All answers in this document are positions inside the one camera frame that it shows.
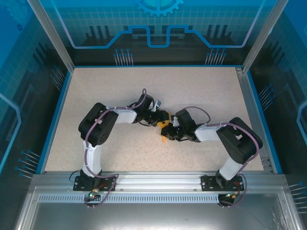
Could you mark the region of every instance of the cable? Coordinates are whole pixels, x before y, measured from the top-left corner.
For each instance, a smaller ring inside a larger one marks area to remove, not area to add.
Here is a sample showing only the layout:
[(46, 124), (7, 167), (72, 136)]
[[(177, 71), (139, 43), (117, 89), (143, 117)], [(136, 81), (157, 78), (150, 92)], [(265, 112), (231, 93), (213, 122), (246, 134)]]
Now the cable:
[(240, 195), (240, 183), (239, 182), (234, 182), (234, 184), (237, 186), (238, 188), (238, 195)]
[[(143, 89), (142, 94), (144, 95), (144, 97), (143, 97), (142, 101), (141, 101), (139, 104), (137, 104), (136, 106), (133, 106), (133, 107), (130, 107), (130, 108), (128, 108), (128, 107), (114, 107), (114, 108), (110, 108), (110, 109), (105, 110), (105, 111), (97, 118), (97, 120), (94, 122), (94, 124), (91, 126), (91, 128), (88, 130), (88, 132), (87, 132), (87, 134), (86, 134), (86, 136), (85, 136), (86, 148), (85, 148), (85, 153), (84, 153), (84, 163), (85, 163), (85, 166), (86, 166), (88, 172), (89, 172), (91, 175), (93, 175), (94, 177), (103, 178), (103, 179), (111, 178), (111, 177), (114, 177), (114, 176), (116, 177), (116, 179), (114, 180), (114, 182), (113, 182), (112, 185), (110, 186), (110, 189), (109, 189), (109, 191), (107, 192), (106, 196), (101, 200), (100, 203), (98, 203), (97, 205), (95, 205), (96, 207), (102, 205), (102, 204), (104, 203), (104, 201), (107, 199), (107, 197), (108, 197), (108, 195), (110, 194), (112, 188), (113, 188), (113, 187), (115, 186), (115, 184), (116, 184), (116, 181), (117, 181), (117, 179), (118, 179), (118, 177), (119, 177), (119, 174), (116, 173), (116, 174), (109, 175), (109, 176), (100, 176), (100, 175), (97, 175), (97, 174), (93, 173), (93, 171), (88, 167), (88, 162), (87, 162), (87, 153), (88, 153), (88, 148), (89, 148), (88, 138), (89, 138), (89, 136), (90, 136), (92, 130), (93, 130), (93, 129), (95, 128), (95, 126), (98, 124), (98, 122), (99, 122), (108, 112), (110, 112), (110, 111), (112, 111), (112, 110), (115, 110), (115, 109), (127, 109), (127, 110), (131, 110), (131, 109), (135, 109), (135, 108), (139, 107), (141, 104), (143, 104), (143, 102), (145, 101), (145, 98), (146, 98), (146, 96), (147, 96), (147, 91), (146, 91), (146, 89)], [(85, 204), (86, 206), (89, 207), (89, 205), (88, 205), (88, 203), (87, 203), (87, 199), (88, 199), (88, 197), (85, 198), (84, 204)]]
[(240, 129), (243, 133), (245, 133), (246, 135), (249, 136), (249, 138), (254, 142), (255, 146), (256, 146), (256, 153), (255, 155), (253, 155), (251, 158), (249, 158), (245, 164), (243, 164), (243, 166), (239, 169), (238, 173), (242, 172), (242, 170), (247, 166), (248, 163), (250, 163), (253, 159), (255, 159), (258, 154), (259, 154), (259, 144), (258, 142), (256, 141), (256, 139), (253, 137), (253, 135), (251, 135), (249, 132), (247, 132), (244, 128), (238, 126), (238, 125), (235, 125), (235, 124), (232, 124), (232, 123), (228, 123), (228, 122), (223, 122), (223, 123), (219, 123), (219, 124), (212, 124), (212, 125), (207, 125), (207, 127), (216, 127), (216, 126), (232, 126), (232, 127), (235, 127), (237, 129)]
[(199, 108), (197, 106), (188, 106), (188, 107), (185, 107), (183, 109), (199, 109), (199, 110), (203, 111), (208, 116), (208, 121), (205, 124), (207, 124), (207, 123), (209, 123), (211, 121), (211, 117), (210, 117), (209, 113), (207, 113), (207, 111), (205, 111), (202, 108)]
[(131, 105), (128, 105), (127, 107), (131, 107), (131, 106), (133, 106), (134, 104), (136, 104), (136, 102), (132, 103)]
[(139, 121), (139, 124), (146, 127), (151, 127), (152, 125), (143, 124), (141, 121)]
[(238, 200), (238, 202), (236, 202), (235, 204), (231, 204), (230, 202), (227, 202), (227, 201), (221, 201), (221, 203), (225, 203), (225, 204), (228, 204), (228, 205), (231, 206), (231, 207), (234, 207), (234, 206), (238, 205), (238, 204), (243, 200), (243, 198), (245, 197), (246, 192), (247, 192), (247, 190), (248, 190), (248, 181), (247, 181), (247, 179), (246, 179), (246, 177), (245, 177), (244, 174), (239, 173), (238, 175), (241, 175), (241, 176), (243, 177), (243, 179), (244, 179), (244, 182), (245, 182), (245, 189), (244, 189), (243, 195), (242, 195), (241, 198)]
[(74, 174), (75, 174), (76, 172), (78, 172), (78, 171), (80, 171), (80, 170), (76, 170), (76, 171), (74, 171), (74, 172), (71, 173), (71, 175), (69, 176), (69, 181), (70, 181), (70, 182), (74, 182), (74, 181), (71, 181), (71, 177), (72, 177), (72, 175), (74, 175)]

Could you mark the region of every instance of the gear logo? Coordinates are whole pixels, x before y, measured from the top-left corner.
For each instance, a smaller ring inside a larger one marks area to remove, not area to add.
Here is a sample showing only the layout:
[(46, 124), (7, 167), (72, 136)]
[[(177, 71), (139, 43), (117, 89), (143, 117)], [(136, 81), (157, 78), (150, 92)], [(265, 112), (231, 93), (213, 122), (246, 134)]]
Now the gear logo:
[(160, 17), (161, 14), (166, 16), (168, 13), (173, 13), (174, 9), (178, 10), (183, 0), (135, 0), (135, 2), (139, 10), (149, 13), (150, 16)]
[(0, 0), (0, 5), (7, 7), (7, 10), (17, 23), (21, 23), (28, 16), (29, 10), (26, 0)]

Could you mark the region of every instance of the metal frame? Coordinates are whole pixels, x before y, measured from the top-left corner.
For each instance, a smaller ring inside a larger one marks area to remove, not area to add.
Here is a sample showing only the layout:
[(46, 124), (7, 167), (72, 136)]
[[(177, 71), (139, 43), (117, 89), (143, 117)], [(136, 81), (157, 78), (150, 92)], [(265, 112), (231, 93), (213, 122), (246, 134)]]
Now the metal frame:
[[(57, 34), (51, 20), (45, 9), (38, 0), (28, 0), (34, 13), (45, 29), (48, 37), (62, 58), (67, 69), (72, 73), (75, 68), (68, 52), (66, 51), (59, 35)], [(300, 221), (295, 204), (293, 202), (287, 181), (284, 175), (274, 174), (278, 169), (274, 163), (274, 157), (265, 133), (265, 128), (261, 121), (257, 103), (254, 98), (251, 84), (248, 80), (247, 72), (260, 52), (265, 40), (281, 15), (288, 0), (277, 0), (268, 19), (266, 20), (261, 32), (259, 33), (254, 45), (252, 46), (243, 68), (237, 68), (238, 80), (247, 106), (250, 121), (253, 129), (259, 134), (264, 142), (260, 157), (263, 162), (264, 171), (245, 172), (248, 181), (247, 194), (277, 194), (281, 213), (285, 216), (285, 222), (288, 229), (302, 230), (304, 226)], [(215, 172), (119, 172), (120, 176), (117, 182), (116, 190), (111, 196), (128, 197), (131, 195), (137, 197), (151, 196), (212, 196), (216, 197), (221, 192), (202, 192), (200, 177), (204, 174), (215, 175)], [(24, 206), (19, 216), (16, 229), (30, 229), (37, 204), (43, 202), (42, 197), (70, 197), (84, 196), (87, 193), (72, 191), (72, 183), (68, 178), (70, 172), (55, 172), (34, 175), (26, 196)], [(144, 199), (136, 199), (133, 202), (139, 203)], [(63, 203), (63, 200), (57, 198), (52, 203)], [(123, 200), (116, 200), (117, 203), (124, 203)], [(69, 200), (69, 203), (80, 203), (80, 200)]]
[(38, 18), (39, 22), (41, 23), (42, 27), (44, 28), (46, 34), (48, 35), (50, 41), (55, 47), (60, 58), (64, 62), (67, 70), (72, 74), (75, 65), (73, 64), (71, 57), (69, 56), (64, 44), (62, 43), (44, 7), (42, 6), (39, 0), (27, 0), (27, 1), (30, 4), (36, 17)]
[(247, 74), (244, 74), (241, 68), (236, 68), (238, 75), (238, 80), (240, 83), (241, 91), (245, 101), (246, 109), (248, 111), (248, 116), (252, 125), (253, 130), (259, 135), (263, 141), (263, 147), (260, 150), (260, 158), (262, 161), (262, 166), (265, 171), (272, 173), (279, 173), (276, 165), (279, 165), (279, 162), (274, 161), (272, 150), (268, 142), (268, 137), (266, 135), (264, 125), (261, 121), (261, 116), (257, 107), (256, 99), (253, 94), (251, 84), (249, 82)]
[(282, 14), (288, 0), (277, 0), (273, 6), (267, 20), (265, 21), (258, 37), (255, 40), (248, 56), (243, 63), (243, 73), (247, 73), (252, 63), (256, 59), (258, 53), (260, 52), (264, 42), (267, 40), (269, 34), (271, 33), (273, 27), (275, 26), (279, 16)]
[[(142, 197), (148, 195), (168, 195), (184, 197), (205, 196), (218, 194), (220, 192), (202, 192), (200, 177), (204, 174), (214, 175), (213, 172), (105, 172), (120, 173), (116, 190), (112, 193), (115, 196), (135, 195), (140, 199), (133, 203), (144, 203)], [(37, 174), (33, 176), (28, 195), (17, 222), (16, 230), (27, 230), (31, 228), (38, 203), (44, 203), (42, 196), (76, 196), (86, 195), (86, 192), (72, 191), (73, 183), (68, 178), (70, 172), (55, 172)], [(266, 172), (246, 172), (248, 181), (247, 194), (277, 194), (280, 200), (281, 213), (285, 216), (285, 223), (288, 229), (302, 230), (302, 225), (287, 181), (284, 175), (271, 174)], [(60, 199), (54, 199), (52, 203), (67, 203)], [(69, 203), (81, 203), (80, 200), (71, 200)], [(126, 203), (119, 199), (115, 203)]]

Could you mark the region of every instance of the glass panel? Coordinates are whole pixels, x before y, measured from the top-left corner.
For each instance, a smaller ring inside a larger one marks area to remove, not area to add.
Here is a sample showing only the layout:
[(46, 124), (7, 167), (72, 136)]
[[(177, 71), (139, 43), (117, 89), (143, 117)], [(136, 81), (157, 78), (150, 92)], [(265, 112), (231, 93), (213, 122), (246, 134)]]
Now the glass panel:
[(275, 195), (246, 195), (239, 206), (217, 204), (38, 204), (32, 230), (53, 229), (285, 230)]
[[(35, 172), (67, 69), (27, 1), (1, 3), (0, 223), (1, 229), (11, 230), (30, 184), (28, 177)], [(21, 154), (27, 150), (35, 155)]]
[(241, 65), (274, 3), (42, 0), (77, 66)]
[[(250, 69), (260, 98), (260, 112), (263, 111), (290, 185), (307, 183), (306, 9), (305, 0), (289, 0)], [(294, 193), (300, 194), (300, 188), (295, 187), (298, 190)]]

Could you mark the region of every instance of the speckled work surface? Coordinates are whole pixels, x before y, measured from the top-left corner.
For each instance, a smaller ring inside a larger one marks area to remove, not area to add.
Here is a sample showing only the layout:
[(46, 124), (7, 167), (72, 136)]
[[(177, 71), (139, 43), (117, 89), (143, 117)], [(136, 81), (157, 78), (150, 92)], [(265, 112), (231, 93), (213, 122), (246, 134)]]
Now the speckled work surface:
[[(76, 68), (46, 171), (81, 169), (84, 151), (78, 126), (85, 115), (96, 102), (129, 105), (138, 100), (142, 88), (172, 114), (195, 105), (211, 115), (212, 124), (238, 116), (250, 126), (233, 67)], [(189, 112), (197, 124), (207, 121), (203, 112)], [(104, 144), (101, 165), (104, 171), (216, 171), (227, 157), (220, 141), (163, 143), (158, 127), (118, 124)], [(246, 170), (263, 170), (260, 157)]]

